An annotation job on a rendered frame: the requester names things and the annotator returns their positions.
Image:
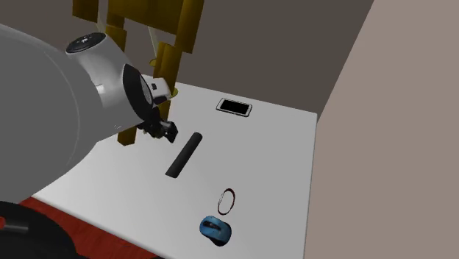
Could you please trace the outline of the black cylinder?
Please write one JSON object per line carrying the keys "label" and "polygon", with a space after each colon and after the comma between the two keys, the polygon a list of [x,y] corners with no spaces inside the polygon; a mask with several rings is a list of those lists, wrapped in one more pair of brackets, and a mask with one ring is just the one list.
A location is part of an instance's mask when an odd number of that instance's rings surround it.
{"label": "black cylinder", "polygon": [[178,178],[181,171],[184,169],[187,162],[190,160],[193,153],[196,151],[197,146],[202,141],[203,136],[199,132],[194,132],[189,138],[188,142],[183,146],[173,163],[166,171],[166,176],[171,178]]}

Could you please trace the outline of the white-framed black phone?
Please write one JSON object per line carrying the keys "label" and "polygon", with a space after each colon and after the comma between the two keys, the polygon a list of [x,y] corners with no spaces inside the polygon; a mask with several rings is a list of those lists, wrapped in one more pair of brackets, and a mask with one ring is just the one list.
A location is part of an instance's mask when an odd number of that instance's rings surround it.
{"label": "white-framed black phone", "polygon": [[248,117],[252,111],[252,105],[222,98],[216,106],[216,110],[231,113],[237,116]]}

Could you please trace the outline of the yellow wooden easel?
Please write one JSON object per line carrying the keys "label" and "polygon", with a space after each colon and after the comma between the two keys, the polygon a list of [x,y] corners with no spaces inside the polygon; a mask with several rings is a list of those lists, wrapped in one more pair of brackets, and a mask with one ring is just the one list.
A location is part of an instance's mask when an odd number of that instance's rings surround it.
{"label": "yellow wooden easel", "polygon": [[[203,6],[204,0],[108,0],[102,31],[68,44],[65,53],[90,75],[102,100],[106,126],[121,145],[135,142],[137,125],[155,107],[168,121],[181,57],[193,51]],[[125,20],[175,37],[174,44],[158,43],[151,76],[142,75],[126,56]]]}

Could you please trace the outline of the blue computer mouse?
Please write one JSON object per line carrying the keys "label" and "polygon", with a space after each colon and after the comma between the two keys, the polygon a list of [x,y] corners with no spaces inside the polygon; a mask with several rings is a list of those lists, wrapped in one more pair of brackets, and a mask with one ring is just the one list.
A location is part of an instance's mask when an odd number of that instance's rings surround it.
{"label": "blue computer mouse", "polygon": [[215,216],[203,218],[199,225],[199,232],[216,246],[226,245],[232,236],[231,226]]}

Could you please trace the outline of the red robot stand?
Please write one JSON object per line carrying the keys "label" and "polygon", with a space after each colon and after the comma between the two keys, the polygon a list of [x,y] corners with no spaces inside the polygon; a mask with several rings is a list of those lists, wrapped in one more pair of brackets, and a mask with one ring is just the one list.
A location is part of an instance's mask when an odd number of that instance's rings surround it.
{"label": "red robot stand", "polygon": [[72,238],[77,252],[90,259],[162,259],[33,197],[25,199],[21,205],[43,213],[59,224]]}

